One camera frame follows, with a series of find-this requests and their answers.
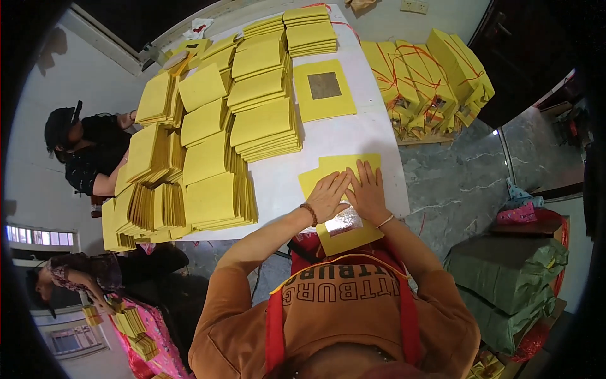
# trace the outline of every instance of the hand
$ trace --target hand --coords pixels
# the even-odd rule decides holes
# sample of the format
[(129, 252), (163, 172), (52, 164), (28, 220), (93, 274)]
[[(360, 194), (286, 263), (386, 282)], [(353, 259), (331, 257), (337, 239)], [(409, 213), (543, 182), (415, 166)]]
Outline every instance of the hand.
[(307, 204), (311, 206), (318, 219), (318, 224), (323, 224), (332, 219), (337, 213), (349, 208), (349, 204), (340, 204), (345, 189), (351, 183), (353, 175), (343, 171), (333, 172), (318, 181), (316, 187), (307, 198)]
[(353, 177), (350, 189), (345, 190), (347, 199), (360, 217), (369, 220), (375, 226), (387, 220), (391, 212), (385, 207), (385, 194), (383, 193), (383, 175), (381, 169), (377, 168), (376, 177), (368, 161), (362, 163), (358, 160), (358, 181), (351, 168), (347, 168), (349, 175)]

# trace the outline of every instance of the white wall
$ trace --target white wall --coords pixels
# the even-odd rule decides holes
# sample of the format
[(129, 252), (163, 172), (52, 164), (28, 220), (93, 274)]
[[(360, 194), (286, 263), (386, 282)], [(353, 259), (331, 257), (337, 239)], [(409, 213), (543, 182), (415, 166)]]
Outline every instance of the white wall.
[(545, 207), (562, 216), (570, 216), (570, 237), (568, 240), (570, 254), (566, 273), (564, 274), (564, 282), (558, 297), (568, 301), (565, 309), (567, 312), (575, 313), (587, 283), (591, 251), (593, 250), (593, 242), (585, 235), (583, 198), (547, 203)]
[[(318, 0), (235, 0), (205, 14), (215, 18), (207, 36), (213, 36), (247, 21), (315, 4)], [(427, 0), (426, 15), (401, 12), (402, 0), (378, 0), (375, 5), (354, 13), (343, 0), (326, 1), (337, 4), (347, 22), (363, 41), (405, 39), (410, 43), (425, 43), (431, 28), (458, 34), (467, 43), (478, 27), (490, 0)]]
[(81, 250), (102, 252), (101, 219), (90, 217), (90, 198), (73, 197), (64, 166), (49, 159), (44, 124), (55, 108), (84, 103), (81, 117), (125, 113), (137, 108), (151, 72), (139, 77), (126, 72), (71, 31), (63, 28), (67, 51), (52, 54), (54, 67), (45, 76), (35, 67), (23, 89), (15, 114), (7, 157), (4, 194), (16, 200), (9, 223), (76, 230)]

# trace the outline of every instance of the gray floor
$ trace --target gray floor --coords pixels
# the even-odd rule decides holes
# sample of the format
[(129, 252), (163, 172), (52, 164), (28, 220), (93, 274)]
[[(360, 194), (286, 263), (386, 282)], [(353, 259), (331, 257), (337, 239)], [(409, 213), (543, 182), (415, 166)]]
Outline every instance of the gray floor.
[[(505, 145), (517, 184), (523, 189), (550, 189), (582, 180), (582, 158), (559, 146), (551, 121), (528, 109), (503, 126)], [(480, 120), (463, 130), (450, 146), (401, 147), (411, 214), (404, 220), (443, 260), (451, 246), (481, 233), (508, 199), (509, 176), (499, 135)], [(210, 277), (220, 257), (236, 241), (182, 242), (190, 273)], [(249, 276), (253, 304), (290, 276), (290, 261), (273, 255), (260, 273)]]

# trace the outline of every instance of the door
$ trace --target door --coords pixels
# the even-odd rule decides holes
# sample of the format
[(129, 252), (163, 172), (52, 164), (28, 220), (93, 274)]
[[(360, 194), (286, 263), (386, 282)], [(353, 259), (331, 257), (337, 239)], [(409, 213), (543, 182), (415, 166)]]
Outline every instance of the door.
[(469, 47), (495, 91), (478, 118), (495, 129), (574, 68), (572, 46), (541, 0), (492, 0)]

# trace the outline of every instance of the table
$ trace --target table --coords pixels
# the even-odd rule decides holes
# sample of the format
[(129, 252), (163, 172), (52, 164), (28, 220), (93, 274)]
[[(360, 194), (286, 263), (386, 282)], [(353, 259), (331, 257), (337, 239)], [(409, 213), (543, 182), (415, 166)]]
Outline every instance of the table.
[[(305, 122), (300, 126), (303, 136), (303, 149), (300, 152), (275, 156), (248, 165), (259, 211), (258, 223), (196, 232), (183, 237), (182, 241), (240, 239), (289, 213), (305, 201), (298, 175), (317, 168), (320, 156), (381, 154), (385, 203), (396, 217), (401, 218), (410, 213), (398, 145), (375, 77), (355, 33), (348, 26), (338, 5), (328, 6), (330, 20), (338, 36), (337, 52), (294, 58), (293, 66), (338, 59), (358, 114)], [(241, 33), (242, 28), (252, 22), (254, 21), (226, 30), (210, 39), (214, 42), (234, 33)]]

